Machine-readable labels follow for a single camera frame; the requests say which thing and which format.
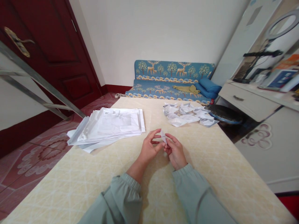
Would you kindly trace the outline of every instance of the round black object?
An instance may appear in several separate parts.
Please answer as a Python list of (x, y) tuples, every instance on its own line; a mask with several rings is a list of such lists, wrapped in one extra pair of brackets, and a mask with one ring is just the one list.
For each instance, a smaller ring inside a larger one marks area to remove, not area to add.
[(210, 115), (220, 122), (226, 124), (241, 124), (242, 116), (234, 110), (222, 105), (210, 105)]

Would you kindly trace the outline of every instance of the yellow patterned tablecloth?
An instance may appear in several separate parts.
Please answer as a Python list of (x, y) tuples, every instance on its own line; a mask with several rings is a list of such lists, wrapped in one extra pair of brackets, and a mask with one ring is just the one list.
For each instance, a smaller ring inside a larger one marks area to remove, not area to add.
[[(137, 158), (149, 131), (162, 128), (183, 144), (187, 161), (203, 174), (220, 200), (243, 224), (295, 223), (295, 219), (253, 170), (229, 138), (214, 125), (199, 123), (176, 128), (168, 123), (164, 102), (120, 98), (113, 108), (143, 109), (146, 133), (125, 138), (90, 155), (73, 147), (6, 218), (6, 223), (77, 223), (111, 178), (126, 172)], [(186, 223), (163, 152), (150, 163), (141, 186), (140, 223)]]

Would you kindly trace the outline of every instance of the tiled floor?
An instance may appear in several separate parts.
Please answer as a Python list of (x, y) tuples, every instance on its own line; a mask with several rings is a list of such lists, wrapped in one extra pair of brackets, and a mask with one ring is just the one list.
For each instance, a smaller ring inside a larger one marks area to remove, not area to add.
[[(82, 111), (90, 115), (102, 107), (110, 108), (117, 99), (113, 93), (95, 100)], [(0, 220), (30, 193), (72, 146), (66, 133), (75, 129), (82, 118), (72, 115), (38, 137), (0, 159)]]

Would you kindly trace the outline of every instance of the folded blanket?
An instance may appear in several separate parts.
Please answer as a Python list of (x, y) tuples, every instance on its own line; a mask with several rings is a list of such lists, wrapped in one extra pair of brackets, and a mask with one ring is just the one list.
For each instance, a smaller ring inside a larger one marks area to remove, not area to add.
[(192, 85), (192, 86), (173, 86), (172, 88), (183, 91), (183, 92), (189, 92), (189, 93), (194, 93), (194, 94), (200, 93), (200, 90), (197, 90), (195, 85)]

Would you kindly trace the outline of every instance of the person's left hand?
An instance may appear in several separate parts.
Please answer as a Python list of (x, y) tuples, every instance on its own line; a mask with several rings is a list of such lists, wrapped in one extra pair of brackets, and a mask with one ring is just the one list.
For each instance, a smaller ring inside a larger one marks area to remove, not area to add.
[(154, 131), (151, 131), (147, 137), (144, 139), (142, 144), (142, 149), (140, 152), (140, 155), (138, 156), (138, 159), (140, 162), (148, 164), (155, 156), (158, 154), (158, 152), (166, 146), (165, 142), (157, 142), (153, 141), (154, 138), (161, 138), (161, 135), (156, 135), (159, 133), (161, 129), (156, 129)]

